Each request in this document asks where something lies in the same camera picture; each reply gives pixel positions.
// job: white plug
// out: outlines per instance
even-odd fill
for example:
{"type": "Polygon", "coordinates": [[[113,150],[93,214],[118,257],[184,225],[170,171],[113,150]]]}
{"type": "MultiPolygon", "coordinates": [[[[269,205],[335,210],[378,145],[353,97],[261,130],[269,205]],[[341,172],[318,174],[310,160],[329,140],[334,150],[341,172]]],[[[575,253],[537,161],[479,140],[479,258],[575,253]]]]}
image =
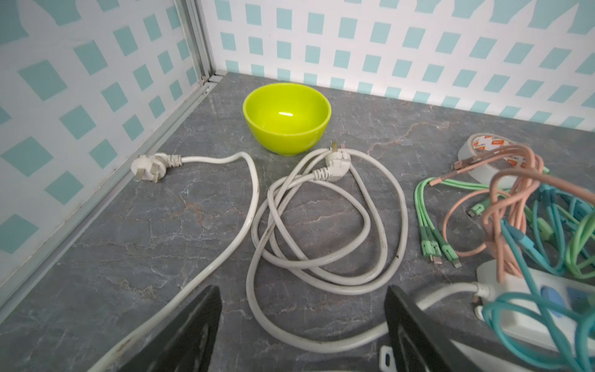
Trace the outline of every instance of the white plug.
{"type": "Polygon", "coordinates": [[[345,146],[341,145],[337,150],[337,143],[333,142],[333,151],[324,158],[327,163],[329,182],[336,182],[343,178],[351,167],[351,155],[342,151],[344,148],[345,146]]]}
{"type": "Polygon", "coordinates": [[[132,161],[130,170],[136,181],[147,180],[157,182],[165,175],[167,168],[179,167],[182,165],[180,155],[167,155],[157,153],[155,155],[139,155],[132,161]]]}

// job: wall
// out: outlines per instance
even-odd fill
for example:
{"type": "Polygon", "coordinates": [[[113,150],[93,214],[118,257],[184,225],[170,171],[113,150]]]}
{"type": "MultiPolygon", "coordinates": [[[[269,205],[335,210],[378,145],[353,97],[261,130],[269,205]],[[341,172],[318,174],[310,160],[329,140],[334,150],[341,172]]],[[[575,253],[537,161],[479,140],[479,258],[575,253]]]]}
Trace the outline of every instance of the wall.
{"type": "Polygon", "coordinates": [[[0,2],[0,285],[196,88],[174,0],[0,2]]]}
{"type": "Polygon", "coordinates": [[[217,68],[595,128],[593,0],[202,0],[217,68]]]}

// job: gray marble surface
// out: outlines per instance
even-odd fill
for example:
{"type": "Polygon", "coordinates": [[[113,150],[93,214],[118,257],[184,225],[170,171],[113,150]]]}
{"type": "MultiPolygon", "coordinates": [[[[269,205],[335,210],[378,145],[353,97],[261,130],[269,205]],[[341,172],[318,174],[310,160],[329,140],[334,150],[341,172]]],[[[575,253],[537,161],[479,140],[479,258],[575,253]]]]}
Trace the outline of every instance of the gray marble surface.
{"type": "MultiPolygon", "coordinates": [[[[263,200],[267,187],[301,159],[266,151],[244,121],[244,97],[271,82],[229,74],[161,151],[212,157],[246,151],[256,162],[263,200]]],[[[390,284],[414,296],[447,283],[474,280],[475,267],[490,259],[481,254],[462,259],[460,269],[449,264],[436,267],[421,258],[419,247],[414,187],[426,177],[449,171],[458,149],[472,133],[494,132],[526,142],[554,174],[595,189],[595,133],[317,89],[331,102],[333,116],[316,147],[337,140],[367,152],[395,175],[406,193],[408,248],[390,284]]],[[[355,166],[380,210],[390,257],[402,224],[396,195],[374,167],[363,161],[355,161],[355,166]]],[[[363,202],[350,176],[339,185],[363,202]]],[[[245,218],[250,190],[248,169],[242,161],[189,164],[169,171],[157,184],[128,184],[0,325],[2,370],[85,371],[163,307],[227,246],[245,218]]],[[[441,221],[463,194],[445,186],[428,189],[425,198],[434,221],[441,221]]],[[[312,184],[297,193],[284,220],[309,257],[337,249],[352,240],[362,226],[351,204],[312,184]]],[[[462,211],[449,226],[449,237],[458,249],[471,249],[482,239],[478,221],[462,211]]],[[[321,355],[297,350],[269,336],[253,319],[246,302],[245,280],[252,254],[252,242],[246,239],[205,281],[205,285],[218,285],[223,298],[211,371],[378,370],[377,353],[388,343],[387,337],[350,352],[321,355]]],[[[328,269],[362,273],[377,254],[378,237],[372,228],[359,249],[328,269]]],[[[352,336],[382,322],[385,293],[386,287],[361,296],[333,295],[267,262],[260,264],[256,274],[256,294],[270,319],[290,332],[318,340],[352,336]]],[[[491,330],[475,319],[471,301],[469,295],[453,296],[430,308],[428,314],[449,337],[510,357],[491,330]]]]}

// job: green bowl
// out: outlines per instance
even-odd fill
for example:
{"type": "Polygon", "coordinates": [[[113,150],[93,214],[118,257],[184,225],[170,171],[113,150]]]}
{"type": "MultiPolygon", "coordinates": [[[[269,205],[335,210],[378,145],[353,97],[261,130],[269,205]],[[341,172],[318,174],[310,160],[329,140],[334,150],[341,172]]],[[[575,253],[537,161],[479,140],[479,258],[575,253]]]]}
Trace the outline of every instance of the green bowl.
{"type": "Polygon", "coordinates": [[[284,156],[316,145],[331,118],[331,104],[322,93],[293,83],[261,86],[246,97],[243,111],[257,141],[284,156]]]}

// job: roll of tape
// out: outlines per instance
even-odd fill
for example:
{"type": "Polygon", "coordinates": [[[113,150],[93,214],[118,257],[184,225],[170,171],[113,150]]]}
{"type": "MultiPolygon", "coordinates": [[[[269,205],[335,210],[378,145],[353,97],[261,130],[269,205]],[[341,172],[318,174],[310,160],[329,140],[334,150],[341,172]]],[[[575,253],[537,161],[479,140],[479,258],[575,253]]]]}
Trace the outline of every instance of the roll of tape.
{"type": "MultiPolygon", "coordinates": [[[[510,145],[514,143],[508,138],[494,135],[492,133],[476,133],[471,135],[467,142],[459,150],[459,160],[468,159],[476,156],[480,151],[490,151],[497,149],[498,147],[510,145]]],[[[525,158],[519,155],[513,155],[511,157],[504,158],[504,160],[510,164],[513,168],[520,168],[525,162],[525,158]]],[[[467,174],[473,177],[477,182],[489,185],[491,178],[498,173],[500,169],[496,168],[491,164],[485,164],[481,167],[477,167],[467,174]]],[[[516,177],[505,176],[498,182],[500,189],[510,189],[515,183],[516,177]]]]}

